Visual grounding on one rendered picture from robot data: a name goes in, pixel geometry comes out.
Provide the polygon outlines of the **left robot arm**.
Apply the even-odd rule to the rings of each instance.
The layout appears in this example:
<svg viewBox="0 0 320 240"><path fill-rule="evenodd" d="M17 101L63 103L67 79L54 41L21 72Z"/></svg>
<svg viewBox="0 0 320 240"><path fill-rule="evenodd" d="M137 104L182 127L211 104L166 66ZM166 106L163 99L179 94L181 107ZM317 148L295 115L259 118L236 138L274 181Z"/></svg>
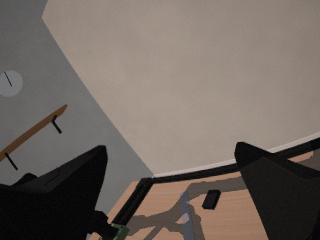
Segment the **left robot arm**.
<svg viewBox="0 0 320 240"><path fill-rule="evenodd" d="M32 173L26 173L18 182L14 183L11 186L22 185L24 183L31 181L32 179L38 178L37 176L33 174L31 175L31 174ZM90 231L91 232L89 234L96 232L102 237L102 240L113 240L113 238L119 231L119 228L112 227L110 224L107 223L107 220L108 220L108 217L104 212L94 210L88 233Z"/></svg>

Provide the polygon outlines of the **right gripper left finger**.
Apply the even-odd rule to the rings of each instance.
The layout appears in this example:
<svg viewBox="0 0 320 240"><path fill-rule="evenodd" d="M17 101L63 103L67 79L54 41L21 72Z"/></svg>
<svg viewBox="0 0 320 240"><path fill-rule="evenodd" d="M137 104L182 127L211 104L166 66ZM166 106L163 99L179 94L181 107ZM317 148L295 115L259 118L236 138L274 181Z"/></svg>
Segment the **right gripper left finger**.
<svg viewBox="0 0 320 240"><path fill-rule="evenodd" d="M107 162L98 145L22 185L0 184L0 222L22 240L86 240Z"/></svg>

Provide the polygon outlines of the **grey flat bar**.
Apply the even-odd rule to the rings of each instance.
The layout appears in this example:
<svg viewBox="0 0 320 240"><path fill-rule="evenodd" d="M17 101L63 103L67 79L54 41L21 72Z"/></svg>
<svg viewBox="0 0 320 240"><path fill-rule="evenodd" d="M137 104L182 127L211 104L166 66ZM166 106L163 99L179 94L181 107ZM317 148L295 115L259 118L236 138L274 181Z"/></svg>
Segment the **grey flat bar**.
<svg viewBox="0 0 320 240"><path fill-rule="evenodd" d="M184 240L195 240L187 190L180 193Z"/></svg>

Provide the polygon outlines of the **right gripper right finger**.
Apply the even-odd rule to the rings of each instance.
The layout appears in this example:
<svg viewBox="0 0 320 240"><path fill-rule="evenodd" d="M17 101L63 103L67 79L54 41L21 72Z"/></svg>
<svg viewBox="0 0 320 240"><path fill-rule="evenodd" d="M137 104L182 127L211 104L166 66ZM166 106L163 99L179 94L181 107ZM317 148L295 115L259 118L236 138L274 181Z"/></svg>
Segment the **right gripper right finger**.
<svg viewBox="0 0 320 240"><path fill-rule="evenodd" d="M245 142L234 156L268 240L308 240L320 227L320 171Z"/></svg>

